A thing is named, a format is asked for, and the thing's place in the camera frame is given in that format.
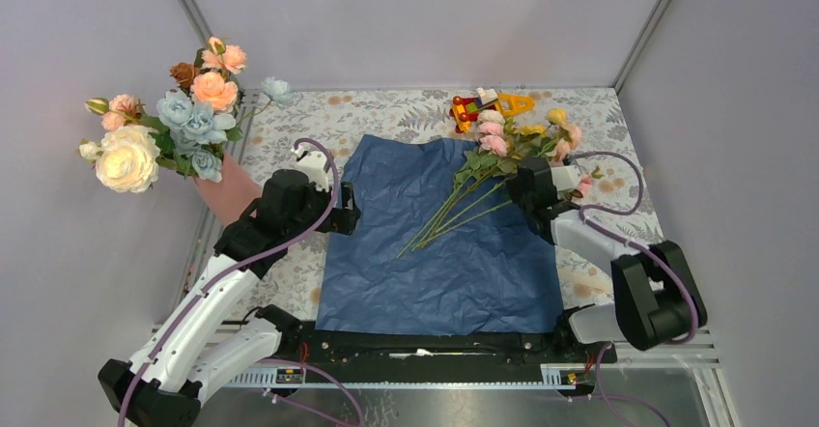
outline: brown flower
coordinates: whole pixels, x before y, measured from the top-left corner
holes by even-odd
[[[177,80],[180,87],[190,89],[193,78],[199,74],[199,67],[194,67],[189,63],[179,63],[171,68],[171,77]]]

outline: toy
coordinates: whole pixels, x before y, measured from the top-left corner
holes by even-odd
[[[499,94],[494,89],[485,90],[478,88],[478,97],[452,98],[452,108],[449,116],[455,118],[455,131],[467,132],[471,123],[477,121],[478,114],[484,110],[497,110],[504,117],[513,117],[533,110],[535,100],[527,96],[515,96],[512,94]]]

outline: yellow flower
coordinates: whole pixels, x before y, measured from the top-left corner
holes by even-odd
[[[553,108],[546,114],[546,119],[553,125],[564,127],[569,119],[569,114],[564,109]]]
[[[543,134],[546,133],[546,127],[543,125],[535,125],[535,126],[521,126],[518,128],[518,134],[520,135],[531,135],[531,134]]]

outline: blue wrapping paper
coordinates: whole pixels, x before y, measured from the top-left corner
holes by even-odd
[[[396,259],[452,192],[464,151],[474,146],[361,139],[343,179],[354,184],[362,216],[351,236],[330,236],[317,328],[413,335],[553,329],[563,310],[554,247],[529,232],[515,205]],[[505,188],[497,190],[459,221],[507,200]]]

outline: white flower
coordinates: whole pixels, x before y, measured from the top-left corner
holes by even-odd
[[[127,126],[102,138],[97,178],[117,192],[144,192],[159,178],[159,147],[143,126]]]
[[[497,110],[484,110],[478,115],[478,121],[481,123],[497,123],[499,125],[506,124],[503,115]]]
[[[97,152],[102,150],[97,142],[87,142],[79,146],[79,155],[85,159],[96,161],[99,159]]]

